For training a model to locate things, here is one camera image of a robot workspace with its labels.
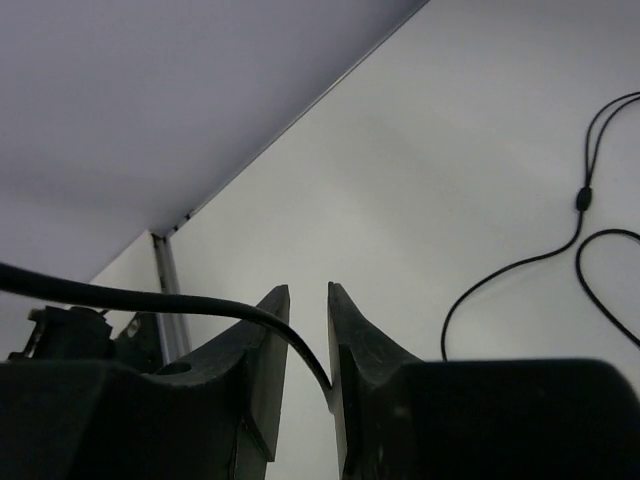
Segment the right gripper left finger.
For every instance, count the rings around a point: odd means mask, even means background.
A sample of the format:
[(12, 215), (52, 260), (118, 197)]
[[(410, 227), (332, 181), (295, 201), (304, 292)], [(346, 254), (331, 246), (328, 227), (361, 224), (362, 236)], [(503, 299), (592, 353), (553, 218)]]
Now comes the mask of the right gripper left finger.
[(262, 479), (276, 456), (288, 347), (239, 321), (155, 376), (171, 387), (170, 479)]

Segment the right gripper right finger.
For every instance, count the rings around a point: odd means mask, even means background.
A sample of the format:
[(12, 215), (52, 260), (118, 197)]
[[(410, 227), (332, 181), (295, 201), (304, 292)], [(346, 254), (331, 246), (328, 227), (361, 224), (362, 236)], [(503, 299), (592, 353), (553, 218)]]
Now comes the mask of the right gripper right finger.
[(339, 477), (413, 478), (405, 368), (418, 358), (371, 323), (339, 283), (328, 285), (327, 315)]

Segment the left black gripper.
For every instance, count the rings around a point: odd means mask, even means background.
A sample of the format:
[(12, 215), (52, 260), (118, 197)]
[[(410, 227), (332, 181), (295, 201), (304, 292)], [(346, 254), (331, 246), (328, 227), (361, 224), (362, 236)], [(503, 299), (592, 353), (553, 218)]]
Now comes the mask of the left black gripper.
[(23, 350), (9, 354), (21, 360), (111, 360), (141, 373), (155, 371), (155, 315), (136, 313), (112, 337), (105, 311), (85, 307), (47, 306), (29, 313), (34, 328)]

